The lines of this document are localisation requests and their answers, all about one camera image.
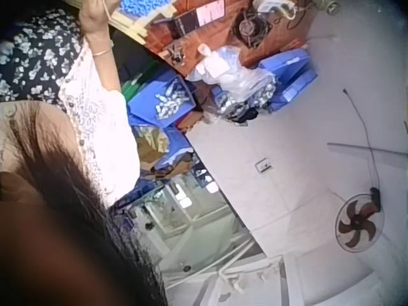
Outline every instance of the woman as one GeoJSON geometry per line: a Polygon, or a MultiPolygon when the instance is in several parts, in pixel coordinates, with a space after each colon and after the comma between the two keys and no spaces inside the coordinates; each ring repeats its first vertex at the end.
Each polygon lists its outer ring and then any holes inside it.
{"type": "Polygon", "coordinates": [[[167,305],[149,256],[106,210],[139,169],[107,25],[119,2],[82,2],[83,38],[54,8],[0,44],[2,302],[167,305]]]}

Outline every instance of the electrical wire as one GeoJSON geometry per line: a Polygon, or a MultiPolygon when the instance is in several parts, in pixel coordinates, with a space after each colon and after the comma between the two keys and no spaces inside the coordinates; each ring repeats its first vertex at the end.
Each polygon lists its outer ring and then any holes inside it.
{"type": "Polygon", "coordinates": [[[349,101],[350,101],[351,105],[353,106],[354,110],[356,111],[358,118],[360,118],[361,123],[363,124],[365,137],[367,139],[368,148],[370,149],[372,162],[374,164],[375,177],[377,179],[377,186],[376,187],[379,190],[380,189],[380,176],[378,174],[377,163],[375,162],[374,150],[371,147],[370,137],[368,136],[367,126],[365,125],[365,121],[364,121],[363,117],[361,116],[360,112],[358,111],[356,104],[354,103],[353,99],[350,97],[349,93],[347,92],[347,89],[343,89],[343,93],[349,98],[349,101]]]}
{"type": "Polygon", "coordinates": [[[295,8],[294,8],[294,14],[293,17],[288,18],[288,14],[284,13],[284,10],[282,8],[277,8],[279,12],[281,12],[283,14],[283,17],[279,17],[276,18],[273,21],[273,24],[280,24],[280,22],[282,21],[282,19],[285,17],[286,19],[289,20],[289,22],[286,24],[286,29],[288,31],[296,29],[300,23],[303,21],[303,19],[305,18],[306,14],[307,14],[307,10],[311,7],[314,6],[314,2],[310,2],[307,6],[305,6],[305,0],[303,0],[303,7],[300,6],[300,0],[298,0],[295,8]]]}

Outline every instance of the white lace top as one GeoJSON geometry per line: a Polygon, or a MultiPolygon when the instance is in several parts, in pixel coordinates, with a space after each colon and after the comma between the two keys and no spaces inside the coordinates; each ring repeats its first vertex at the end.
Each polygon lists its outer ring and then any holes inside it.
{"type": "Polygon", "coordinates": [[[124,96],[102,87],[86,41],[61,84],[59,99],[74,127],[85,170],[109,207],[134,188],[140,162],[124,96]]]}

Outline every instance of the woman's arm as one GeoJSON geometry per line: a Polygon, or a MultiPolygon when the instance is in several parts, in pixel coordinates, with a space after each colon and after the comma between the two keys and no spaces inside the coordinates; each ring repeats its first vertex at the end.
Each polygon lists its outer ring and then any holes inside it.
{"type": "Polygon", "coordinates": [[[117,74],[117,67],[110,43],[108,24],[106,29],[102,29],[97,33],[85,35],[92,54],[94,54],[94,62],[98,71],[99,79],[102,86],[108,91],[119,91],[120,82],[117,74]]]}
{"type": "Polygon", "coordinates": [[[94,55],[102,86],[120,92],[119,76],[109,37],[108,20],[120,0],[82,0],[79,13],[82,31],[94,55]]]}

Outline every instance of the wall socket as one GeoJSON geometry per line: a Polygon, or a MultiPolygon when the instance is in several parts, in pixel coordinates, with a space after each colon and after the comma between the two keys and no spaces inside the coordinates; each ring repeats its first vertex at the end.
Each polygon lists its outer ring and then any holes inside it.
{"type": "Polygon", "coordinates": [[[264,174],[265,172],[268,172],[269,170],[272,169],[272,164],[271,164],[271,162],[269,161],[269,159],[264,158],[264,159],[262,159],[261,161],[258,161],[258,162],[255,164],[255,167],[256,167],[257,171],[258,171],[260,174],[264,174]]]}

